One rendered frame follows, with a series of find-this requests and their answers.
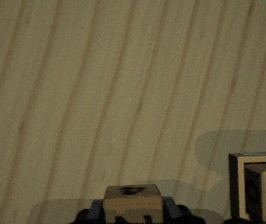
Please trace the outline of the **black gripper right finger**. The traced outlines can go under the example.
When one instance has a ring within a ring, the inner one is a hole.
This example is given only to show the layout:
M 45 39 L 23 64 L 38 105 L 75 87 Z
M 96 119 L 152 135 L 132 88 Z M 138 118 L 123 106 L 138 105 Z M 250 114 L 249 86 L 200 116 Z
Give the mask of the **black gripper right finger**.
M 194 216 L 184 205 L 176 205 L 172 196 L 163 197 L 163 222 L 164 224 L 206 224 L 201 217 Z M 223 224 L 258 224 L 244 218 L 231 218 Z

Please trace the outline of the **tan wooden cube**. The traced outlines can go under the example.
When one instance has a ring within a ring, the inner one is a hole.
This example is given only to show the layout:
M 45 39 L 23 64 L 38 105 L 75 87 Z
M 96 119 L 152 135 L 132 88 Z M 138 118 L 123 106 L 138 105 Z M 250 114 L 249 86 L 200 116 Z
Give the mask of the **tan wooden cube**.
M 245 208 L 266 223 L 266 163 L 244 165 Z
M 104 224 L 164 224 L 163 197 L 155 184 L 108 186 Z

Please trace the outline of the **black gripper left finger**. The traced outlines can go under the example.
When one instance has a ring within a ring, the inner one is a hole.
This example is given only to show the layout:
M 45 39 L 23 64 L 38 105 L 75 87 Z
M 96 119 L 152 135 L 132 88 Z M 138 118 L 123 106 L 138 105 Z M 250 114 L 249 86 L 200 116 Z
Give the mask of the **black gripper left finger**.
M 75 221 L 68 224 L 104 224 L 103 199 L 93 200 L 90 209 L 79 211 Z

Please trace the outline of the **tan shallow rectangular tray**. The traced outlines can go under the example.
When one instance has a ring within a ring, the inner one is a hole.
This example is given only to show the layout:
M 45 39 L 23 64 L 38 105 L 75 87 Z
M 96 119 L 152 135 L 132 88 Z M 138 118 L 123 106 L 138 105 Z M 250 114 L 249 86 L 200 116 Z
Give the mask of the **tan shallow rectangular tray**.
M 266 163 L 266 152 L 228 153 L 230 211 L 237 218 L 261 220 L 245 208 L 244 165 Z

